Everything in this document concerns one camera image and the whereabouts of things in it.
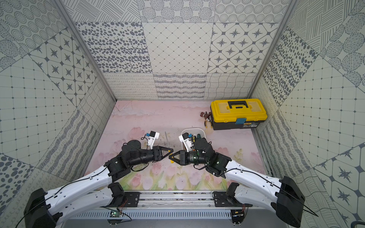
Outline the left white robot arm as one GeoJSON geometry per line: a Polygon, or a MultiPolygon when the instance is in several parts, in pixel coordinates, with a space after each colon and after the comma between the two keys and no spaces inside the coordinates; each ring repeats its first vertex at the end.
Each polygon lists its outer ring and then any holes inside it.
{"type": "Polygon", "coordinates": [[[24,210],[25,226],[54,228],[93,208],[125,205],[127,197],[118,180],[127,176],[132,167],[159,162],[173,151],[163,146],[142,149],[138,140],[123,144],[117,156],[83,178],[53,190],[35,190],[24,210]]]}

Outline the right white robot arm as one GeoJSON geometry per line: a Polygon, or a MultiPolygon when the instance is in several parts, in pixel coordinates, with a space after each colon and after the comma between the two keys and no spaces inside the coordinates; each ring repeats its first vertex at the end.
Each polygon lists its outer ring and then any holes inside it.
{"type": "Polygon", "coordinates": [[[282,179],[255,172],[223,154],[180,150],[169,159],[185,166],[203,164],[210,174],[235,181],[254,190],[234,192],[234,199],[242,204],[252,204],[276,213],[276,216],[292,227],[301,226],[305,197],[293,179],[282,179]]]}

